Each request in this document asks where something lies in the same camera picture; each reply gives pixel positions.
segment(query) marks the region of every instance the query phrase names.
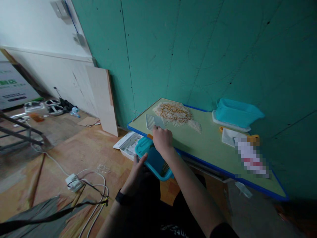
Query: wooden floor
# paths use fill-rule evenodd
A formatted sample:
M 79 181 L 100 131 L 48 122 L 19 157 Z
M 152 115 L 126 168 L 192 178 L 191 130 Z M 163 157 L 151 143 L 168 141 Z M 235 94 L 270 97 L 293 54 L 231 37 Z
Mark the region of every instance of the wooden floor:
M 18 107 L 14 110 L 7 111 L 7 116 L 13 116 L 23 113 L 23 107 Z M 35 129 L 43 132 L 49 139 L 53 146 L 67 140 L 74 136 L 78 132 L 85 129 L 83 126 L 76 125 L 79 121 L 90 116 L 84 111 L 79 111 L 81 118 L 70 115 L 69 113 L 60 116 L 49 116 L 45 118 L 43 122 L 35 122 L 34 120 L 28 120 L 28 123 Z M 9 121 L 0 122 L 0 126 L 12 131 L 19 131 L 21 127 L 13 127 L 13 123 Z M 0 139 L 0 145 L 4 146 L 19 141 L 16 137 L 5 137 Z M 0 151 L 0 180 L 8 177 L 14 172 L 25 167 L 26 163 L 33 160 L 38 156 L 28 143 L 15 146 L 13 148 Z
M 130 173 L 132 161 L 124 157 L 120 151 L 112 148 L 112 146 L 125 134 L 125 131 L 119 130 L 119 137 L 115 137 L 104 132 L 101 126 L 84 128 L 49 151 L 49 154 L 61 164 L 68 174 L 77 174 L 87 168 L 96 170 L 99 165 L 104 165 L 111 171 L 110 173 L 103 174 L 109 188 L 109 206 L 103 208 L 91 231 L 90 237 L 95 237 L 97 235 L 118 190 L 123 186 Z M 29 186 L 29 180 L 27 178 L 33 173 L 32 168 L 40 161 L 40 158 L 41 157 L 39 156 L 37 159 L 31 161 L 28 164 L 28 167 L 16 172 L 20 174 L 20 177 L 24 177 L 17 180 L 17 183 L 12 184 L 10 188 L 0 193 L 0 204 L 10 204 L 10 206 L 5 207 L 2 210 L 0 222 L 25 210 L 23 205 L 25 204 L 25 194 Z M 46 157 L 40 175 L 34 205 L 59 194 L 67 197 L 70 201 L 74 199 L 75 194 L 67 189 L 65 182 L 66 177 L 67 176 L 62 173 L 60 168 L 51 159 Z M 81 173 L 79 177 L 86 178 L 93 184 L 103 183 L 100 176 L 89 171 Z M 205 178 L 208 191 L 212 194 L 215 202 L 219 205 L 225 217 L 230 222 L 227 201 L 223 192 L 224 189 L 227 189 L 225 184 L 209 176 L 205 176 Z M 176 180 L 170 179 L 166 182 L 161 182 L 160 188 L 161 200 L 172 205 L 180 190 Z M 100 194 L 88 186 L 85 187 L 79 198 L 79 202 L 86 197 L 96 201 L 100 200 Z M 88 230 L 89 228 L 85 230 L 83 237 L 86 236 Z

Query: black wristwatch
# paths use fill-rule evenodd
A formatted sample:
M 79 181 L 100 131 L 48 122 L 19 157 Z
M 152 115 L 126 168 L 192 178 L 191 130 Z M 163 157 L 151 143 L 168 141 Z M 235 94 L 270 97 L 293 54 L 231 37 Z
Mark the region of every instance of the black wristwatch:
M 116 201 L 118 203 L 120 203 L 120 205 L 122 205 L 122 206 L 130 206 L 134 201 L 134 197 L 124 195 L 124 194 L 120 193 L 120 190 L 121 189 L 119 189 L 119 192 L 116 196 Z

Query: plastic bottle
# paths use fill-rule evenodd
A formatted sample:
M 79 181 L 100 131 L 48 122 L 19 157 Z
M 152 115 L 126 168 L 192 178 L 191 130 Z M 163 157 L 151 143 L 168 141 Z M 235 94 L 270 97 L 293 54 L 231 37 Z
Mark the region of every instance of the plastic bottle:
M 80 115 L 78 114 L 78 112 L 79 112 L 79 109 L 78 109 L 77 107 L 73 107 L 73 108 L 72 108 L 72 111 L 71 111 L 69 114 L 74 115 L 74 116 L 80 118 Z

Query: table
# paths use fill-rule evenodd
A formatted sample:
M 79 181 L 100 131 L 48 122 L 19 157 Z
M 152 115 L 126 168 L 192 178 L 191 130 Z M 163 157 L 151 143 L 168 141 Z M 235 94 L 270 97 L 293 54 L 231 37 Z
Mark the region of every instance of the table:
M 147 136 L 151 131 L 146 128 L 145 115 L 155 115 L 153 108 L 160 102 L 174 102 L 160 98 L 144 112 L 128 123 L 128 128 L 140 135 Z M 193 119 L 201 124 L 201 134 L 188 125 L 174 127 L 167 123 L 165 127 L 173 133 L 173 146 L 176 150 L 211 169 L 248 185 L 272 198 L 288 201 L 289 197 L 281 183 L 271 170 L 271 178 L 259 178 L 242 166 L 235 148 L 221 142 L 222 134 L 219 125 L 212 121 L 212 113 L 198 108 L 186 106 Z

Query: blue basket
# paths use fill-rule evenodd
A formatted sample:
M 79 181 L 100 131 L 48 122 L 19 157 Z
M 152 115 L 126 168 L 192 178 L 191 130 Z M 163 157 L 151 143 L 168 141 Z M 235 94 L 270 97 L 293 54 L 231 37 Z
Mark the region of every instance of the blue basket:
M 254 105 L 221 98 L 217 103 L 216 118 L 218 121 L 247 128 L 255 120 L 265 115 Z
M 169 178 L 174 178 L 171 169 L 168 169 L 165 176 L 160 174 L 163 169 L 164 159 L 160 153 L 154 147 L 153 141 L 147 137 L 143 137 L 138 141 L 135 147 L 136 154 L 141 158 L 146 152 L 148 152 L 148 158 L 145 161 L 145 165 L 153 172 L 153 174 L 161 181 L 166 181 Z

